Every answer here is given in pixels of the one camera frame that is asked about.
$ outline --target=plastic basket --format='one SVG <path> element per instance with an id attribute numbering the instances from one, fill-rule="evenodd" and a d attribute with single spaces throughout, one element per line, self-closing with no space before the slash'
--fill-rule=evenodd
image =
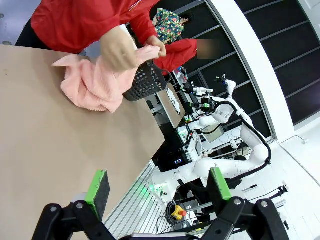
<path id="1" fill-rule="evenodd" d="M 170 80 L 167 82 L 162 72 L 167 72 L 170 79 L 172 78 L 170 72 L 157 67 L 153 60 L 140 65 L 136 71 L 132 88 L 123 96 L 134 102 L 164 90 Z"/>

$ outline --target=table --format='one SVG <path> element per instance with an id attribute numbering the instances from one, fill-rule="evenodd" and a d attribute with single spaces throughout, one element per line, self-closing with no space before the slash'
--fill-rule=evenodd
<path id="1" fill-rule="evenodd" d="M 172 126 L 176 129 L 179 125 L 179 123 L 181 122 L 181 120 L 184 118 L 184 116 L 186 115 L 186 111 L 176 93 L 176 90 L 174 89 L 174 86 L 171 83 L 168 83 L 168 85 L 166 86 L 167 88 L 169 88 L 172 92 L 174 97 L 177 99 L 178 103 L 180 104 L 180 114 L 177 113 L 174 105 L 172 104 L 168 94 L 167 94 L 167 90 L 162 90 L 160 92 L 157 93 L 157 96 L 159 97 L 159 100 L 165 110 L 165 113 L 167 114 Z"/>
<path id="2" fill-rule="evenodd" d="M 104 216 L 164 142 L 144 99 L 114 113 L 73 105 L 60 90 L 67 53 L 0 45 L 0 238 L 31 239 L 45 205 L 66 207 L 108 170 Z M 86 239 L 77 235 L 75 239 Z"/>

